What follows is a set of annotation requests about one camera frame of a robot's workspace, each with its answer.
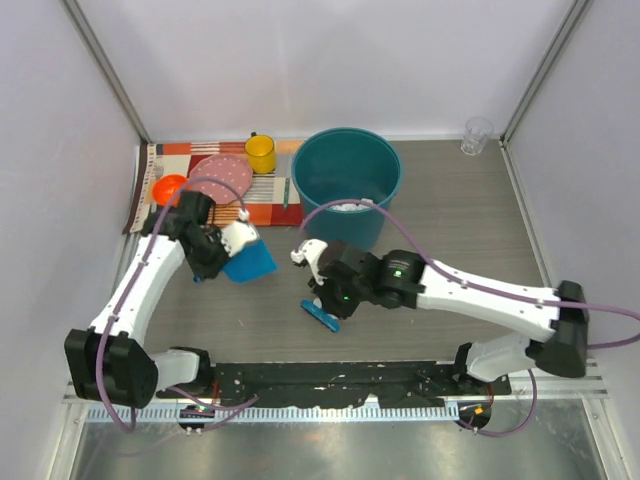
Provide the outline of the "blue hand brush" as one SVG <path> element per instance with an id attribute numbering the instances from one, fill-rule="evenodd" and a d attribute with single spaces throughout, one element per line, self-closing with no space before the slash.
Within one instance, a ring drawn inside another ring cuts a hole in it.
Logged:
<path id="1" fill-rule="evenodd" d="M 339 319 L 322 308 L 319 298 L 302 300 L 301 307 L 331 332 L 337 333 L 340 331 Z"/>

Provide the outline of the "blue dustpan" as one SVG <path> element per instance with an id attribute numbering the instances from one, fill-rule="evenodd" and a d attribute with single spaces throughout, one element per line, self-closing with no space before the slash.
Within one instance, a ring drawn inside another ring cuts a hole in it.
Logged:
<path id="1" fill-rule="evenodd" d="M 220 273 L 236 284 L 246 284 L 273 274 L 277 270 L 278 266 L 266 243 L 259 240 L 230 258 Z"/>

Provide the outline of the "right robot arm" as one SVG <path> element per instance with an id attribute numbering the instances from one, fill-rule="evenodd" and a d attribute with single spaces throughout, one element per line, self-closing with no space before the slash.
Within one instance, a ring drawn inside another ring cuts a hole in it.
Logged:
<path id="1" fill-rule="evenodd" d="M 396 249 L 376 257 L 342 241 L 309 239 L 290 257 L 294 265 L 310 268 L 313 304 L 326 318 L 347 319 L 366 302 L 388 310 L 453 312 L 509 329 L 503 337 L 458 348 L 451 380 L 462 394 L 532 368 L 569 379 L 586 374 L 589 315 L 578 283 L 516 285 L 426 261 L 415 252 Z"/>

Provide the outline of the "teal plastic bin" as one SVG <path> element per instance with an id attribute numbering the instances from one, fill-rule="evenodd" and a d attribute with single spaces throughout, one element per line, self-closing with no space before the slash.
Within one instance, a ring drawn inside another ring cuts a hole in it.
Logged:
<path id="1" fill-rule="evenodd" d="M 334 200 L 368 199 L 387 210 L 403 176 L 396 150 L 379 135 L 357 128 L 333 128 L 313 135 L 296 151 L 292 181 L 303 213 Z M 330 207 L 306 223 L 306 236 L 342 240 L 361 250 L 375 245 L 385 217 L 375 210 Z"/>

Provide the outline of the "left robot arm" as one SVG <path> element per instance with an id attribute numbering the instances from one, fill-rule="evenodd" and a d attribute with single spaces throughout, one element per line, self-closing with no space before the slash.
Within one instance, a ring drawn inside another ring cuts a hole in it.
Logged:
<path id="1" fill-rule="evenodd" d="M 229 262 L 221 229 L 206 224 L 214 205 L 206 195 L 187 191 L 166 214 L 155 212 L 145 221 L 134 260 L 107 306 L 88 329 L 73 329 L 65 339 L 78 397 L 97 401 L 104 391 L 114 404 L 141 409 L 168 387 L 178 386 L 193 399 L 211 391 L 213 369 L 206 351 L 173 347 L 150 355 L 143 343 L 157 303 L 182 264 L 206 280 Z"/>

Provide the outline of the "large paper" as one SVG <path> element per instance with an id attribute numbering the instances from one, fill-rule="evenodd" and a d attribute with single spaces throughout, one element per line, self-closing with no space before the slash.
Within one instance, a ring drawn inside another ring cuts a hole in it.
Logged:
<path id="1" fill-rule="evenodd" d="M 338 212 L 358 212 L 368 210 L 374 201 L 372 199 L 362 198 L 358 202 L 345 202 L 333 205 L 331 210 Z"/>

